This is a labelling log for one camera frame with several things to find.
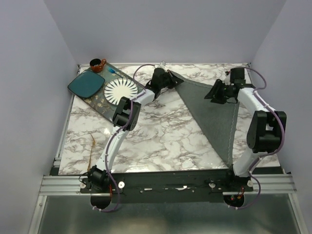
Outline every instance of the dark teal square plate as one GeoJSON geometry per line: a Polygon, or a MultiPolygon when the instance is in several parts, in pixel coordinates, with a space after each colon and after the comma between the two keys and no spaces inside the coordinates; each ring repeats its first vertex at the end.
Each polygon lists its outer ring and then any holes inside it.
{"type": "Polygon", "coordinates": [[[91,71],[84,71],[69,85],[68,89],[80,98],[89,98],[100,90],[105,79],[91,71]]]}

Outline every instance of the marble table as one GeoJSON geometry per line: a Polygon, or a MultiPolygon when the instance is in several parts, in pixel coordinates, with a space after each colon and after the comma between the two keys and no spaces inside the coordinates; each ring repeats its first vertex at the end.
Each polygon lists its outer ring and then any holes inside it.
{"type": "MultiPolygon", "coordinates": [[[[167,64],[185,78],[213,85],[224,79],[225,71],[242,64],[167,64]]],[[[116,66],[130,76],[137,65],[116,66]]],[[[145,84],[153,67],[143,67],[136,79],[145,84]]],[[[246,148],[246,134],[251,115],[240,104],[234,137],[233,162],[246,148]]],[[[87,171],[92,136],[91,166],[99,159],[111,134],[112,123],[100,116],[78,97],[74,98],[65,143],[61,154],[59,175],[77,175],[87,171]]],[[[269,156],[258,167],[279,166],[277,156],[269,156]]],[[[151,172],[227,168],[200,127],[193,119],[175,89],[163,93],[156,101],[143,107],[136,128],[124,140],[114,161],[113,172],[151,172]]]]}

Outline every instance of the wall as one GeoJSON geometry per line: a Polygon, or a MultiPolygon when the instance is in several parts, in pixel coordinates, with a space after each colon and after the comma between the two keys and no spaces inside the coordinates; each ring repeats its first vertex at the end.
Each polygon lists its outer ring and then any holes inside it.
{"type": "Polygon", "coordinates": [[[0,1],[0,22],[0,233],[24,234],[77,66],[42,0],[0,1]]]}
{"type": "Polygon", "coordinates": [[[279,159],[292,172],[312,233],[311,10],[310,0],[287,0],[256,53],[253,67],[268,81],[268,88],[261,94],[268,103],[287,113],[286,141],[279,159]]]}
{"type": "Polygon", "coordinates": [[[250,62],[285,0],[45,3],[78,63],[205,63],[250,62]]]}

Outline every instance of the cup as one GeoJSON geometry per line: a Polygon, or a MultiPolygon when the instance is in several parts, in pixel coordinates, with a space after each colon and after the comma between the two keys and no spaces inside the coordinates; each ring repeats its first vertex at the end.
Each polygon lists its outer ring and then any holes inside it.
{"type": "Polygon", "coordinates": [[[100,60],[99,58],[95,58],[90,61],[90,67],[92,71],[95,73],[103,71],[103,67],[106,64],[106,59],[100,60]]]}

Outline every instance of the striped plate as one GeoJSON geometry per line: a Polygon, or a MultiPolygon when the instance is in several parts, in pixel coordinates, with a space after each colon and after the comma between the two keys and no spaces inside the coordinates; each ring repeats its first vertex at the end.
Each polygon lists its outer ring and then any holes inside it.
{"type": "Polygon", "coordinates": [[[104,89],[105,98],[113,105],[118,105],[122,97],[133,98],[135,95],[137,95],[137,85],[127,78],[114,79],[104,89]]]}

